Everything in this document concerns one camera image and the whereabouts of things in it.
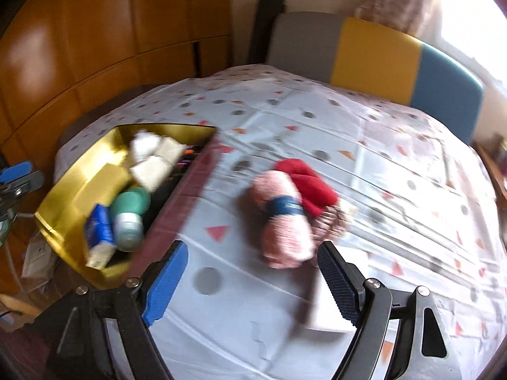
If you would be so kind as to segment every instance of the red knitted item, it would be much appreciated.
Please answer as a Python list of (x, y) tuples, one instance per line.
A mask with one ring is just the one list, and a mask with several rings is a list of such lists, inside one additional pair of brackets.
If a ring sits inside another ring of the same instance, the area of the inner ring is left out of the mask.
[(287, 173), (303, 199), (302, 206), (312, 218), (339, 201), (335, 193), (309, 165), (297, 158), (287, 158), (276, 163), (273, 170)]

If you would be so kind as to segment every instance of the wooden nightstand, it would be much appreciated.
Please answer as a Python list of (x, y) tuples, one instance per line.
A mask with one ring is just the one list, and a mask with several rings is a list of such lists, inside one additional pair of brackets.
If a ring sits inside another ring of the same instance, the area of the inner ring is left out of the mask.
[(496, 206), (499, 210), (507, 210), (507, 189), (505, 188), (504, 177), (500, 172), (500, 167), (480, 144), (473, 143), (472, 147), (481, 158), (489, 173), (496, 193)]

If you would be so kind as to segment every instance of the patterned bed sheet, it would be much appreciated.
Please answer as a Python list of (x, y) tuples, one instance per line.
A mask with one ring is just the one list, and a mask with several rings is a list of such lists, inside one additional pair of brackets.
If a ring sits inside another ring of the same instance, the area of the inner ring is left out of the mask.
[[(287, 157), (306, 161), (357, 206), (337, 243), (368, 253), (368, 277), (428, 286), (463, 378), (475, 379), (506, 334), (507, 257), (494, 192), (475, 152), (419, 110), (276, 68), (234, 67), (161, 86), (65, 144), (55, 181), (108, 130), (131, 123), (220, 129), (223, 158), (180, 238), (189, 265), (151, 335), (174, 378), (331, 378), (350, 333), (304, 326), (316, 269), (270, 269), (252, 179)], [(389, 363), (391, 322), (374, 378)], [(110, 334), (114, 337), (114, 327)], [(130, 377), (124, 356), (120, 371)]]

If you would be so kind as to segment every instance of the silver bolt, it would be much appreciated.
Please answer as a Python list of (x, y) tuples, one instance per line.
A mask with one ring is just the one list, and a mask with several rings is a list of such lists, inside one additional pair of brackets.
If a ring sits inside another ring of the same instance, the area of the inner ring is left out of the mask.
[(417, 292), (424, 297), (429, 296), (429, 289), (426, 286), (417, 287)]
[(82, 296), (83, 294), (88, 293), (88, 286), (79, 286), (77, 289), (75, 289), (75, 294), (78, 296)]
[(133, 289), (139, 284), (141, 284), (141, 280), (139, 280), (137, 277), (130, 277), (125, 282), (125, 286), (127, 286), (129, 289)]
[(380, 281), (378, 281), (377, 279), (367, 279), (366, 285), (368, 286), (368, 288), (372, 290), (378, 289), (380, 287)]

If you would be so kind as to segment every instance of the maroon box side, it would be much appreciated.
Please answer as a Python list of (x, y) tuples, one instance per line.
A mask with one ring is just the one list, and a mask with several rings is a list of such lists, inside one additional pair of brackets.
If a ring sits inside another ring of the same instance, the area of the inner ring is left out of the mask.
[(140, 277), (154, 261), (167, 252), (191, 213), (197, 198), (221, 159), (221, 145), (215, 133), (179, 181), (146, 234), (143, 245), (133, 255), (123, 279)]

